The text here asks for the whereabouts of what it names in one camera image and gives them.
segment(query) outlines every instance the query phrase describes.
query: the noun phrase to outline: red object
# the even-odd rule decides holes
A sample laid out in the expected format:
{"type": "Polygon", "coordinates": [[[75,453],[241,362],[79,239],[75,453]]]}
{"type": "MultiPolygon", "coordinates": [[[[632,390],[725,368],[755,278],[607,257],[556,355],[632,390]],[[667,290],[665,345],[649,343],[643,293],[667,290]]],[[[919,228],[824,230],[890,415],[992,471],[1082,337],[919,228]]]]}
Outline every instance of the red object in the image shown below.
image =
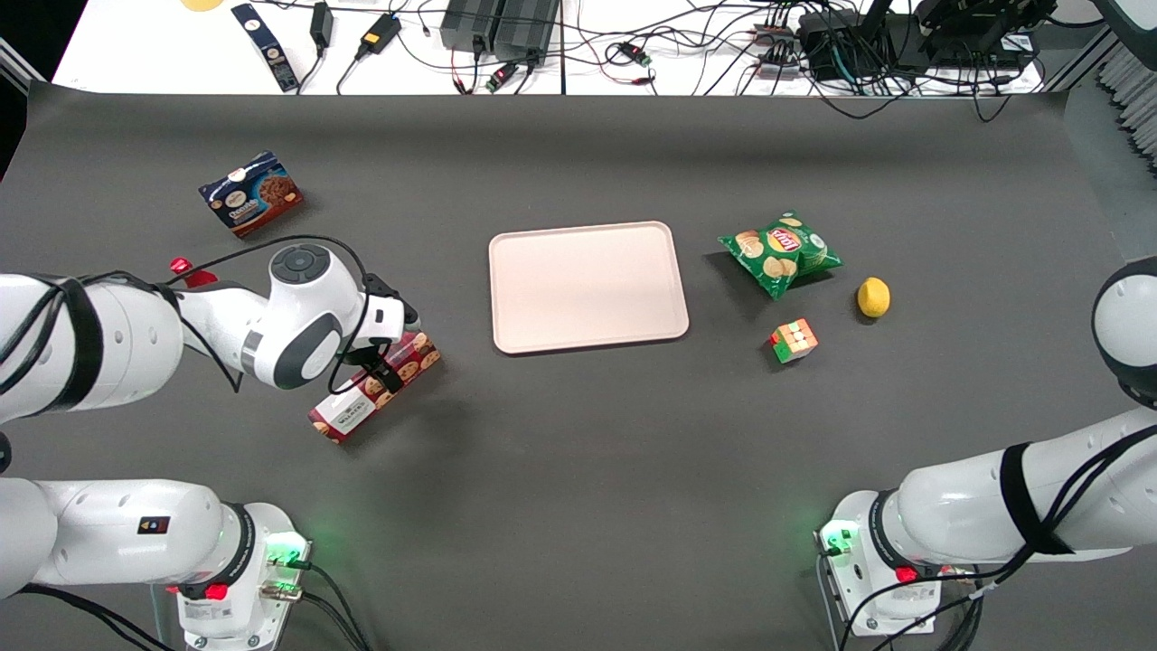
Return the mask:
{"type": "MultiPolygon", "coordinates": [[[[174,273],[184,273],[193,267],[193,262],[189,261],[183,257],[175,257],[172,261],[169,262],[169,268],[174,273]]],[[[193,287],[200,287],[201,284],[208,284],[209,282],[216,282],[218,276],[209,273],[208,271],[194,271],[185,278],[185,286],[192,289],[193,287]]]]}
{"type": "Polygon", "coordinates": [[[912,583],[916,580],[919,577],[920,575],[916,574],[915,568],[904,567],[896,569],[896,580],[900,583],[912,583]]]}
{"type": "Polygon", "coordinates": [[[229,586],[223,583],[215,583],[205,589],[205,599],[212,599],[213,601],[221,601],[229,594],[229,586]]]}

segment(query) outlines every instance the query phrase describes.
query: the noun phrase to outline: lay's logo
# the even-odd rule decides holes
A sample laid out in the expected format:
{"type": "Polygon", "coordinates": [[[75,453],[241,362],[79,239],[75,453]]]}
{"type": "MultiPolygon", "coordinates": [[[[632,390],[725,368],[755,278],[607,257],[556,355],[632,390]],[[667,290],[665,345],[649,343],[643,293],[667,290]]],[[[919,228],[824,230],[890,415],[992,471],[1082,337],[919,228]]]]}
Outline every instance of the lay's logo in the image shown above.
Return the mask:
{"type": "Polygon", "coordinates": [[[772,228],[767,234],[767,243],[773,249],[790,252],[799,247],[799,237],[786,228],[772,228]]]}

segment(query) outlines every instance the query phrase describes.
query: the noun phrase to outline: pink tray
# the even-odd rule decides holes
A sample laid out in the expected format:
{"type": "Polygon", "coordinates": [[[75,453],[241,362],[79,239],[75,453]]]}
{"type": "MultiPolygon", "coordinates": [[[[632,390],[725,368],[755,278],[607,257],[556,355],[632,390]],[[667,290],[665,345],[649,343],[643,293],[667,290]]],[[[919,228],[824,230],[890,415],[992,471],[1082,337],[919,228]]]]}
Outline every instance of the pink tray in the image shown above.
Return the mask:
{"type": "Polygon", "coordinates": [[[690,324],[661,221],[495,236],[491,308],[494,346],[510,355],[673,340],[690,324]]]}

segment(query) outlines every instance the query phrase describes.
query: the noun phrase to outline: yellow object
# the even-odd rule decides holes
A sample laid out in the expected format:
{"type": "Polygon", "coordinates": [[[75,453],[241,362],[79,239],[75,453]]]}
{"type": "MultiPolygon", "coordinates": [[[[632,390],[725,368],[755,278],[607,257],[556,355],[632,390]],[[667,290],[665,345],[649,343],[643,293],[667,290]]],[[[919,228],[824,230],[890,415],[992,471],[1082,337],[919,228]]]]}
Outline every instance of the yellow object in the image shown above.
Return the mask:
{"type": "Polygon", "coordinates": [[[194,12],[208,12],[215,9],[224,0],[180,0],[180,3],[194,12]]]}
{"type": "Polygon", "coordinates": [[[879,318],[892,304],[892,291],[879,278],[869,278],[860,284],[856,302],[860,303],[860,311],[864,312],[864,316],[879,318]]]}

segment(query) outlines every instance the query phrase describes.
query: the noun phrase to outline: white desk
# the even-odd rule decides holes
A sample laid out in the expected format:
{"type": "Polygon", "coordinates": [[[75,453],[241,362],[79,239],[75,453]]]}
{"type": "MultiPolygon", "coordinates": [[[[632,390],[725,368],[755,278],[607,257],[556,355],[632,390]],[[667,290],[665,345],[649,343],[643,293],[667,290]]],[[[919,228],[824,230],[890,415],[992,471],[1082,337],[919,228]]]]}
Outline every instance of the white desk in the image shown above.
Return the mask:
{"type": "MultiPolygon", "coordinates": [[[[299,0],[301,8],[280,9],[274,5],[255,3],[270,29],[281,43],[296,71],[299,77],[314,62],[314,43],[308,35],[310,21],[309,0],[299,0]]],[[[432,36],[422,35],[419,15],[413,13],[420,0],[410,0],[410,6],[403,7],[403,0],[395,5],[408,13],[400,13],[403,30],[399,38],[413,54],[427,64],[449,66],[451,53],[442,47],[437,35],[437,25],[442,22],[442,10],[447,0],[433,0],[423,8],[421,16],[430,27],[432,36]]],[[[280,93],[267,66],[257,53],[249,36],[229,12],[229,7],[238,3],[227,0],[220,7],[204,13],[186,9],[178,0],[89,0],[80,23],[73,34],[72,42],[65,52],[53,82],[60,86],[91,90],[98,93],[159,93],[159,94],[270,94],[280,93]]],[[[729,22],[736,22],[727,32],[751,29],[756,22],[762,22],[767,15],[766,8],[756,5],[747,7],[744,0],[734,0],[731,7],[715,12],[710,25],[705,28],[708,12],[668,21],[676,28],[693,29],[716,34],[729,22]]],[[[375,5],[353,2],[351,0],[333,0],[336,8],[333,19],[332,45],[318,72],[305,86],[305,95],[332,95],[341,73],[346,69],[358,47],[364,30],[376,20],[376,14],[364,12],[339,10],[338,7],[371,7],[384,10],[386,0],[375,5]]],[[[909,13],[909,0],[894,0],[898,13],[909,13]]],[[[604,49],[626,37],[598,37],[591,42],[591,47],[576,47],[582,43],[577,25],[597,31],[629,31],[651,25],[668,16],[691,8],[687,0],[562,0],[563,29],[553,30],[552,51],[557,51],[560,36],[565,36],[566,47],[570,56],[587,61],[603,57],[604,49]]],[[[797,17],[806,9],[797,7],[788,19],[789,27],[795,29],[797,17]]],[[[717,51],[706,56],[702,49],[677,51],[675,44],[653,38],[647,51],[654,59],[655,89],[659,95],[690,95],[695,89],[697,80],[702,73],[702,82],[698,94],[702,94],[731,64],[739,47],[750,42],[751,36],[736,35],[731,42],[738,47],[723,45],[717,51]]],[[[458,53],[455,62],[460,76],[469,86],[472,74],[472,58],[458,53]]],[[[484,57],[482,74],[479,89],[489,72],[496,68],[491,57],[484,57]]],[[[712,91],[712,95],[734,95],[737,84],[746,83],[746,77],[754,62],[752,57],[742,57],[723,81],[712,91]]],[[[606,66],[606,72],[619,77],[646,76],[647,71],[638,67],[606,66]]],[[[559,57],[551,57],[539,67],[523,94],[558,94],[560,90],[561,66],[559,57]]],[[[942,69],[937,76],[958,79],[961,74],[971,75],[972,71],[942,69]]],[[[363,59],[342,84],[345,95],[454,95],[449,69],[427,67],[414,60],[403,43],[391,43],[385,52],[363,59]]],[[[570,95],[650,95],[647,87],[616,83],[606,79],[595,65],[576,60],[566,62],[567,94],[570,95]]],[[[513,93],[517,76],[500,93],[513,93]]],[[[1002,87],[1005,94],[1029,93],[1040,86],[1040,74],[1036,67],[1026,69],[1018,79],[1002,87]]],[[[773,80],[754,80],[746,95],[768,95],[774,87],[776,95],[817,95],[817,89],[809,79],[787,80],[779,83],[773,80]]],[[[842,82],[825,82],[824,95],[850,95],[842,82]]],[[[990,87],[982,89],[990,94],[990,87]]],[[[951,84],[926,82],[911,95],[943,95],[957,93],[951,84]]]]}

